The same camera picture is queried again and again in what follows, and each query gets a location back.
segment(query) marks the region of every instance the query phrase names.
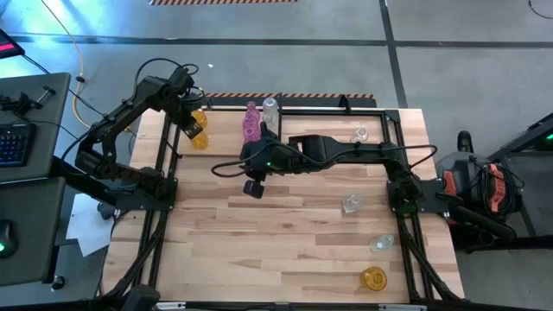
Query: black and orange tape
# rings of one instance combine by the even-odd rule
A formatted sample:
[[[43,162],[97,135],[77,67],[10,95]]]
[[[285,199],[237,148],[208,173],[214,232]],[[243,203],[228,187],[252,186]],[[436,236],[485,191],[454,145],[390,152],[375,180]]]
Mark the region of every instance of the black and orange tape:
[[[277,97],[279,93],[207,93],[208,98],[268,98]],[[283,93],[284,98],[372,98],[372,94],[340,94],[340,93]]]
[[[377,101],[372,94],[342,93],[206,93],[210,105],[245,105],[249,101],[261,105],[268,98],[276,98],[281,105],[295,107],[337,107],[341,96],[349,100],[351,107],[376,108]]]
[[[295,3],[298,0],[150,0],[150,5]]]

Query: black desk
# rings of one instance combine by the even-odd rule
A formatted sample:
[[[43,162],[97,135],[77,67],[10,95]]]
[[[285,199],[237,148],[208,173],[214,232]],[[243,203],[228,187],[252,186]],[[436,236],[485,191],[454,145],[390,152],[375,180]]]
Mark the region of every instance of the black desk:
[[[60,124],[70,79],[71,75],[69,73],[0,79],[0,94],[16,100],[21,92],[25,92],[31,99],[37,100],[44,93],[42,87],[49,86],[56,91],[56,94],[50,95],[42,102],[42,109],[31,109],[25,117],[31,122],[48,121]],[[18,120],[20,119],[14,116],[11,111],[0,111],[0,124],[11,124]],[[59,131],[60,128],[56,125],[36,123],[35,142],[29,154],[27,166],[1,168],[0,182],[49,176]]]
[[[17,252],[0,259],[0,286],[45,281],[65,189],[63,178],[0,185],[0,219],[14,223]]]

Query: keyboard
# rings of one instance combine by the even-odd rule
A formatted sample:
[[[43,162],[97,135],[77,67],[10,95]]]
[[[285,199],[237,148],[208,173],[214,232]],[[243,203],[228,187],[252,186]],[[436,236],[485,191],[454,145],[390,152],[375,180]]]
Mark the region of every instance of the keyboard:
[[[34,124],[0,124],[0,169],[27,165]]]

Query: wooden tabletop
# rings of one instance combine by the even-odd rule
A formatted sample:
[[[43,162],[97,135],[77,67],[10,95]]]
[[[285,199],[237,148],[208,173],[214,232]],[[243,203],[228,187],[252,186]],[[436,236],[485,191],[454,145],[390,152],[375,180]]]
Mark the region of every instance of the wooden tabletop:
[[[429,142],[421,110],[400,110],[400,115],[406,145]],[[244,176],[222,179],[210,172],[213,165],[238,157],[243,116],[242,111],[207,112],[207,150],[192,149],[181,136],[178,150],[185,156],[177,164],[177,201],[169,215],[156,288],[162,299],[408,302],[384,167],[337,165],[314,174],[268,176],[264,197],[255,200],[242,192]],[[162,113],[144,113],[132,167],[154,167],[163,119]],[[313,116],[285,116],[283,140],[316,133],[347,142],[359,127],[369,131],[369,143],[382,141],[375,117]],[[410,149],[409,161],[429,152]],[[414,171],[422,179],[435,177],[432,161]],[[361,195],[361,211],[342,212],[341,200],[347,194]],[[115,285],[135,259],[143,217],[144,212],[127,213],[115,228],[105,262],[105,290]],[[429,261],[447,285],[463,296],[448,226],[433,214],[421,214],[421,224]],[[382,233],[395,234],[395,244],[387,251],[372,251],[371,240]],[[382,268],[388,276],[382,291],[360,285],[360,273],[371,266]],[[144,282],[148,270],[143,273]],[[414,270],[417,289],[423,295],[416,263]]]

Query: wooden table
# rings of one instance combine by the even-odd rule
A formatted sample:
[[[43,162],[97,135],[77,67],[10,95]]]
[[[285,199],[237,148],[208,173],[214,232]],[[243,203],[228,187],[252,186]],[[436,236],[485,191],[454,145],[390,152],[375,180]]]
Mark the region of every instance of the wooden table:
[[[429,142],[421,110],[401,110],[400,115],[406,145]],[[268,176],[264,197],[255,200],[242,193],[244,176],[221,179],[210,173],[214,164],[238,157],[243,116],[242,111],[209,111],[209,148],[194,150],[185,136],[179,143],[178,150],[185,156],[177,165],[177,202],[163,244],[156,288],[162,299],[408,302],[384,167],[337,165],[315,174]],[[155,165],[163,119],[164,115],[155,111],[143,115],[131,166]],[[369,143],[382,141],[375,117],[315,116],[285,116],[283,140],[317,133],[347,142],[359,127],[368,129]],[[409,161],[428,153],[429,149],[410,149]],[[435,177],[432,161],[414,171],[422,179]],[[347,194],[361,194],[361,211],[342,212],[341,200]],[[105,289],[111,289],[135,259],[143,217],[144,212],[130,212],[116,227],[105,262]],[[429,261],[448,286],[463,296],[445,221],[437,215],[421,214],[421,227]],[[396,235],[394,246],[388,251],[371,251],[371,240],[382,233]],[[360,286],[359,274],[370,266],[382,268],[388,276],[384,290]],[[143,282],[147,282],[148,270]],[[416,263],[414,270],[417,289],[423,295]]]

